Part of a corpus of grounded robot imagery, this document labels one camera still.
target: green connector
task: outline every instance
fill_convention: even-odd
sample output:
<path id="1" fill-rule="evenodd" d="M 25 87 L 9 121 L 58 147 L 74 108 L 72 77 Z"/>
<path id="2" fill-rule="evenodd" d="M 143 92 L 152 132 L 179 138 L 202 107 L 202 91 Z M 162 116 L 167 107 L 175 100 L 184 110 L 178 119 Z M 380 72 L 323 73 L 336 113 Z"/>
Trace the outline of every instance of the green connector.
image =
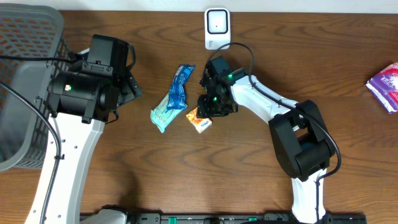
<path id="1" fill-rule="evenodd" d="M 177 218 L 169 218 L 169 224 L 177 224 Z"/>

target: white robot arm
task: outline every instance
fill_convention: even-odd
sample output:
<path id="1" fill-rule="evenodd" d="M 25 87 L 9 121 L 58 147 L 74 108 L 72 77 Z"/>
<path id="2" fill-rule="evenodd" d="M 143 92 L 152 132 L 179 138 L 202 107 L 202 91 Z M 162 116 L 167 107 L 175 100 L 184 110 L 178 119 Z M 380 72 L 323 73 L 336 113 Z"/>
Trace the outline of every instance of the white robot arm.
<path id="1" fill-rule="evenodd" d="M 133 63 L 126 66 L 129 50 Z M 49 135 L 39 186 L 26 224 L 79 223 L 80 203 L 91 156 L 109 113 L 118 118 L 116 108 L 141 94 L 130 69 L 135 62 L 134 48 L 114 37 L 95 34 L 90 51 L 75 57 L 69 71 L 60 72 L 49 84 L 49 118 L 62 145 L 52 190 L 45 203 L 57 148 Z M 83 223 L 125 224 L 127 215 L 102 210 Z"/>
<path id="2" fill-rule="evenodd" d="M 283 103 L 295 107 L 298 103 L 294 100 L 289 100 L 283 96 L 278 95 L 268 87 L 261 84 L 257 78 L 252 75 L 252 81 L 259 87 L 262 91 L 266 92 L 268 95 L 274 99 L 281 100 Z M 275 117 L 277 114 L 285 114 L 290 110 L 278 105 L 274 101 L 265 97 L 263 94 L 255 90 L 248 76 L 244 76 L 236 81 L 236 83 L 231 87 L 231 92 L 235 102 L 239 105 L 245 106 L 253 111 L 258 117 L 263 119 L 267 124 Z M 299 222 L 302 223 L 315 223 L 317 221 L 317 214 L 315 211 L 316 204 L 316 185 L 315 181 L 318 176 L 326 173 L 326 169 L 320 169 L 314 174 L 310 175 L 308 180 L 302 182 L 298 178 L 292 179 L 293 184 L 293 196 L 294 202 L 292 211 Z M 322 203 L 323 195 L 323 180 L 321 180 L 320 186 L 320 197 L 319 197 L 319 217 L 326 214 Z"/>
<path id="3" fill-rule="evenodd" d="M 283 170 L 292 178 L 294 204 L 292 212 L 302 223 L 317 221 L 318 177 L 326 174 L 329 158 L 334 154 L 327 138 L 311 121 L 294 113 L 292 108 L 316 118 L 322 128 L 326 126 L 320 112 L 312 101 L 298 103 L 278 95 L 264 86 L 258 79 L 241 68 L 232 70 L 222 56 L 209 61 L 207 75 L 201 81 L 207 95 L 198 99 L 199 118 L 226 116 L 236 112 L 233 104 L 245 106 L 269 124 L 275 154 Z M 308 133 L 297 138 L 294 131 L 308 129 Z M 326 211 L 323 207 L 323 180 L 319 181 L 318 216 Z"/>

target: snack packet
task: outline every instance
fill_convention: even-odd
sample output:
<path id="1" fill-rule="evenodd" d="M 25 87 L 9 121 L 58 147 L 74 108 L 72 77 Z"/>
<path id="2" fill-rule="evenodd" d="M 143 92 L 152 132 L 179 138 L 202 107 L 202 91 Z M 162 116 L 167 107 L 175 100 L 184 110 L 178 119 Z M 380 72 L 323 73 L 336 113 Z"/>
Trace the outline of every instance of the snack packet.
<path id="1" fill-rule="evenodd" d="M 164 133 L 166 127 L 173 121 L 173 119 L 182 111 L 176 109 L 167 109 L 167 103 L 169 102 L 169 94 L 163 98 L 160 104 L 150 111 L 150 120 L 156 124 L 161 133 Z"/>
<path id="2" fill-rule="evenodd" d="M 169 90 L 169 103 L 167 104 L 168 110 L 185 110 L 187 108 L 187 105 L 185 104 L 185 90 L 183 85 L 188 82 L 193 69 L 195 69 L 194 65 L 178 66 L 177 72 L 175 73 Z"/>
<path id="3" fill-rule="evenodd" d="M 398 111 L 398 63 L 393 63 L 373 76 L 366 87 L 388 113 Z"/>
<path id="4" fill-rule="evenodd" d="M 193 109 L 191 112 L 187 114 L 187 119 L 191 124 L 194 125 L 195 129 L 198 131 L 198 133 L 204 132 L 208 127 L 213 124 L 213 122 L 209 118 L 197 118 L 197 111 L 198 108 Z"/>

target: mesh basket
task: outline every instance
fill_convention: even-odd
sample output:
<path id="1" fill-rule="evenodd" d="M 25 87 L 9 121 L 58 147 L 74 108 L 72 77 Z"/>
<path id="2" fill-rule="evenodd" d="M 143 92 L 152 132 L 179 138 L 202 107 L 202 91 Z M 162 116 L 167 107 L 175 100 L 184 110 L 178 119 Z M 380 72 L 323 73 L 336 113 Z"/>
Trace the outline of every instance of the mesh basket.
<path id="1" fill-rule="evenodd" d="M 0 4 L 0 55 L 66 58 L 63 17 L 47 6 Z M 0 80 L 36 105 L 44 104 L 51 78 L 67 70 L 63 62 L 24 62 L 0 59 Z M 0 170 L 43 165 L 48 129 L 19 100 L 0 87 Z"/>

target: wood grain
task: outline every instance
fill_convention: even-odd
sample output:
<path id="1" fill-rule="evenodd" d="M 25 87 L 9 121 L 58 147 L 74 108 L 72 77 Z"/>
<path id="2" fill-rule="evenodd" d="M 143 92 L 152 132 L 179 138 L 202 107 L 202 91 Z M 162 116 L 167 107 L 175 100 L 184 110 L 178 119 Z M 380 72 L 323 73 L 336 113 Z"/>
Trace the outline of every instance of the wood grain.
<path id="1" fill-rule="evenodd" d="M 133 75 L 144 94 L 120 108 L 91 160 L 81 204 L 106 204 L 164 213 L 262 213 L 290 210 L 292 187 L 275 159 L 267 125 L 245 108 L 215 118 L 198 134 L 185 118 L 204 90 L 198 84 L 210 51 L 203 13 L 63 11 L 74 51 L 93 34 L 134 45 Z M 364 87 L 398 61 L 397 15 L 232 13 L 232 37 L 252 47 L 254 74 L 297 101 L 313 100 L 343 155 L 339 173 L 325 181 L 331 212 L 363 212 L 368 223 L 398 222 L 398 119 Z M 222 54 L 247 67 L 245 49 Z M 195 64 L 186 84 L 188 110 L 160 131 L 150 121 L 181 63 Z M 23 223 L 39 170 L 0 173 L 1 223 Z"/>

